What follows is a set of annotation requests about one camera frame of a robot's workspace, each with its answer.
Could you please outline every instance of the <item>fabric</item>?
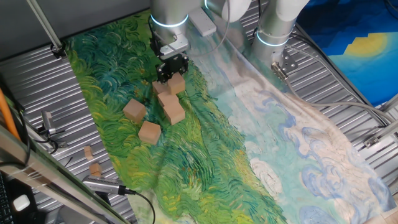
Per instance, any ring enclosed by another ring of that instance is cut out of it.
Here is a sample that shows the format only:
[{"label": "fabric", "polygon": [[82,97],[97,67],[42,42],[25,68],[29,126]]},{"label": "fabric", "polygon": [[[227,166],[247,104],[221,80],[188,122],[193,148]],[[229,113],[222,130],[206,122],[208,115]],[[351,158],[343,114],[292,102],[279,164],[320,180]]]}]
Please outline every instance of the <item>fabric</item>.
[{"label": "fabric", "polygon": [[398,94],[398,12],[386,1],[311,0],[297,22],[374,106]]},{"label": "fabric", "polygon": [[[169,125],[151,87],[160,62],[148,16],[72,37],[67,52],[116,172],[149,197],[156,223],[363,223],[395,207],[331,121],[282,93],[270,71],[261,75],[227,42],[190,62],[178,94],[186,118]],[[188,39],[189,53],[200,54],[220,37],[191,28]],[[141,142],[141,124],[123,115],[131,98],[161,126],[156,146]],[[151,223],[147,202],[129,199],[139,223]]]}]

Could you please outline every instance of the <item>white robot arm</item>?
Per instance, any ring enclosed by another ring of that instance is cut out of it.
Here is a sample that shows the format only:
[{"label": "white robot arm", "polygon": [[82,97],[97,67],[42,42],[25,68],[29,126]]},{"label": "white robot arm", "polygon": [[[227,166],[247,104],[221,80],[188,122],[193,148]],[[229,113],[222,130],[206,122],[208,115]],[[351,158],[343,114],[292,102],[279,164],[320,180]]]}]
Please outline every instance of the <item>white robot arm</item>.
[{"label": "white robot arm", "polygon": [[[274,62],[283,62],[284,46],[298,14],[308,1],[269,0],[259,19],[252,47],[256,57],[268,67]],[[229,0],[229,21],[238,21],[246,13],[250,3],[251,0]],[[189,48],[185,37],[188,13],[198,7],[206,7],[228,20],[226,0],[150,0],[151,48],[163,62],[157,67],[159,81],[167,81],[175,72],[187,71],[189,59],[179,52]]]}]

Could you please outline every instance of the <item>stacked wooden blocks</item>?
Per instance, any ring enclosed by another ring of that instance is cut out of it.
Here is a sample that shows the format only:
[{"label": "stacked wooden blocks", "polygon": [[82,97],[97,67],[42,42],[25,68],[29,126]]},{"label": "stacked wooden blocks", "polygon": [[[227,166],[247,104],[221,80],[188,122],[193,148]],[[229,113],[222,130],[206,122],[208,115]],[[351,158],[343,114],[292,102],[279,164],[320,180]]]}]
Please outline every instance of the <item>stacked wooden blocks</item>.
[{"label": "stacked wooden blocks", "polygon": [[171,125],[185,119],[185,111],[178,101],[177,93],[185,90],[185,80],[180,73],[175,73],[173,77],[167,81],[167,91],[157,95],[160,105],[162,105],[166,118]]},{"label": "stacked wooden blocks", "polygon": [[[91,148],[91,146],[85,146],[84,147],[84,151],[85,151],[85,156],[86,156],[88,161],[94,159],[93,149]],[[102,168],[101,168],[101,166],[98,163],[94,163],[94,164],[90,165],[89,168],[90,168],[90,173],[92,175],[95,175],[97,177],[101,177]]]},{"label": "stacked wooden blocks", "polygon": [[[160,83],[156,87],[158,89],[156,89],[154,85],[154,89],[156,91],[164,91]],[[147,111],[142,103],[135,99],[131,99],[130,102],[124,107],[123,113],[127,118],[135,123],[140,123]],[[144,121],[141,129],[139,130],[138,137],[143,142],[156,145],[161,133],[162,131],[160,130],[160,126],[158,124]]]},{"label": "stacked wooden blocks", "polygon": [[[159,82],[152,82],[154,92],[157,94],[160,105],[162,105],[164,113],[171,125],[177,124],[185,118],[185,111],[178,102],[177,93],[185,90],[185,80],[178,72],[167,82],[167,85]],[[134,121],[140,123],[146,114],[145,106],[135,99],[123,109],[124,115]],[[141,141],[156,145],[162,133],[158,124],[144,121],[139,130],[138,136]]]}]

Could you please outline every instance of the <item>ribbed metal floor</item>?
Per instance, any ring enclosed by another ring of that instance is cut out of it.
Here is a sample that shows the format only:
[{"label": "ribbed metal floor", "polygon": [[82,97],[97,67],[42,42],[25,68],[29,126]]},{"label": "ribbed metal floor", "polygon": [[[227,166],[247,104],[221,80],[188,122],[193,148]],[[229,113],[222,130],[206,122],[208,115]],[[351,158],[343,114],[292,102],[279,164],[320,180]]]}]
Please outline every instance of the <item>ribbed metal floor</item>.
[{"label": "ribbed metal floor", "polygon": [[[249,10],[241,18],[242,25],[249,41],[253,40],[253,32],[259,20],[258,3],[252,0]],[[287,44],[298,47],[306,52],[318,55],[308,44],[296,39],[290,39]],[[298,63],[298,69],[288,74],[289,80],[298,95],[312,103],[332,103],[336,101],[358,101],[355,88],[338,73],[331,74],[320,62],[308,55],[286,48],[292,58]],[[362,157],[377,172],[383,181],[389,185],[392,193],[398,191],[398,144],[396,139],[388,137],[380,143],[367,148],[364,142],[373,134],[380,132],[381,124],[366,110],[355,106],[337,106],[334,108],[319,108],[347,136]],[[398,119],[398,103],[391,106],[388,113]]]},{"label": "ribbed metal floor", "polygon": [[[53,155],[56,160],[65,165],[71,159],[67,169],[79,179],[90,174],[88,166],[95,162],[102,167],[104,177],[118,178],[67,59],[56,59],[47,46],[1,62],[0,73],[25,107],[31,125],[42,125],[41,111],[45,110],[52,113],[57,129],[65,130],[52,138],[68,144]],[[83,147],[88,145],[93,148],[92,161],[84,155]],[[34,193],[38,208],[49,212],[47,223],[53,223],[62,204],[41,192]],[[110,195],[109,199],[123,217],[133,217],[127,197]]]}]

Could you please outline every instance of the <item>yellow painted shape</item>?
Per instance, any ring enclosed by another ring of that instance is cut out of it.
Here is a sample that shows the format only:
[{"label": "yellow painted shape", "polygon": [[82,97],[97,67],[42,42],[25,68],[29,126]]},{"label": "yellow painted shape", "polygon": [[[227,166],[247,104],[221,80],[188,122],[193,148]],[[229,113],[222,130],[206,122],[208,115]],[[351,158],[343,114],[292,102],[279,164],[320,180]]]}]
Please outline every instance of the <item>yellow painted shape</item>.
[{"label": "yellow painted shape", "polygon": [[380,54],[387,46],[387,34],[369,34],[368,37],[357,37],[347,46],[344,54],[357,57],[372,57]]}]

